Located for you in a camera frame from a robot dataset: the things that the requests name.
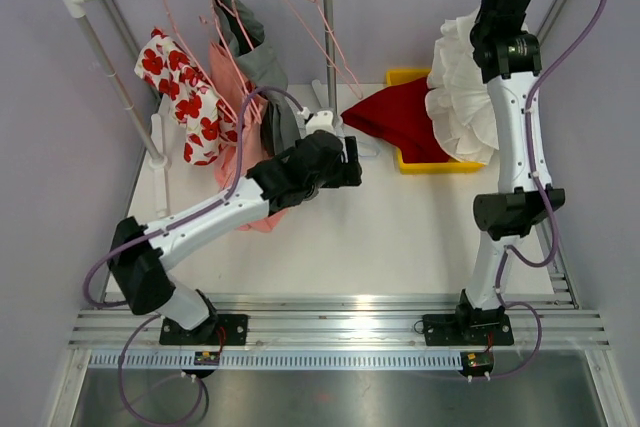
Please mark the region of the grey skirt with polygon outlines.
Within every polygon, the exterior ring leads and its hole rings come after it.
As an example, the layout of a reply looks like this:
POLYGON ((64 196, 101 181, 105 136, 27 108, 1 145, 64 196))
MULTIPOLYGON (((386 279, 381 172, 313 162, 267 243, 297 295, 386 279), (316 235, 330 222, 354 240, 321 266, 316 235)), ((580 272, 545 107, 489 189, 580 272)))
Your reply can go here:
POLYGON ((255 87, 268 86, 277 89, 263 94, 267 100, 267 107, 262 114, 261 139, 268 154, 279 154, 293 146, 300 134, 294 112, 283 95, 288 89, 288 77, 276 51, 265 33, 265 40, 259 47, 234 59, 241 72, 255 87))

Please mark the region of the white pleated skirt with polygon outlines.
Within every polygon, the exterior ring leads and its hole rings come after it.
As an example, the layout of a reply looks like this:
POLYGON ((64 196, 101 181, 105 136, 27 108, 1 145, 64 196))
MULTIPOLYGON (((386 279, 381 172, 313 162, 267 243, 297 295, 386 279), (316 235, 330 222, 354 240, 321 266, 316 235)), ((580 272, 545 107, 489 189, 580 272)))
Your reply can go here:
POLYGON ((434 44, 426 83, 426 112, 434 136, 449 157, 486 165, 499 150, 493 106, 473 60, 470 32, 476 12, 447 20, 434 44))

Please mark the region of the pink hanger of grey skirt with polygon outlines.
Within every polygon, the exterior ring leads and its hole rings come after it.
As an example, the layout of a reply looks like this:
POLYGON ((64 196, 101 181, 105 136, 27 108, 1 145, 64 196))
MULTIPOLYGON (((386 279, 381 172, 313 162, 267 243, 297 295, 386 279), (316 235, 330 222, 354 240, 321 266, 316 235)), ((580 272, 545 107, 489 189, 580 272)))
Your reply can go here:
POLYGON ((250 53, 265 40, 264 26, 240 0, 213 0, 220 31, 232 55, 250 53))

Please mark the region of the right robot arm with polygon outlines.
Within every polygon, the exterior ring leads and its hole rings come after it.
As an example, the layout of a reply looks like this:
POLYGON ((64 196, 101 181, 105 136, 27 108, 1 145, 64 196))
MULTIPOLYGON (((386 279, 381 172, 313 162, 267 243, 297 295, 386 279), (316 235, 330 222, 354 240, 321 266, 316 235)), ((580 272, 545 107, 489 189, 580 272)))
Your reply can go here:
POLYGON ((565 202, 544 161, 535 94, 542 72, 540 45, 523 28, 529 3, 481 0, 470 33, 473 59, 496 118, 500 169, 497 192, 474 199, 481 241, 470 284, 444 325, 448 346, 513 344, 503 278, 520 241, 565 202))

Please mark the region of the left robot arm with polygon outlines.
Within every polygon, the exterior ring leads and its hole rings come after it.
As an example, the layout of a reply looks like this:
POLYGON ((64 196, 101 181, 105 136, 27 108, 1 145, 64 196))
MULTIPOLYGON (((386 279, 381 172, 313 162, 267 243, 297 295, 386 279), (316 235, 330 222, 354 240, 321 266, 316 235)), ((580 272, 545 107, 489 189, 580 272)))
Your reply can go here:
POLYGON ((133 314, 162 317, 161 344, 219 344, 228 328, 213 303, 172 279, 170 270, 219 237, 297 207, 321 189, 361 182, 356 138, 316 131, 189 209, 148 224, 120 221, 107 265, 133 314))

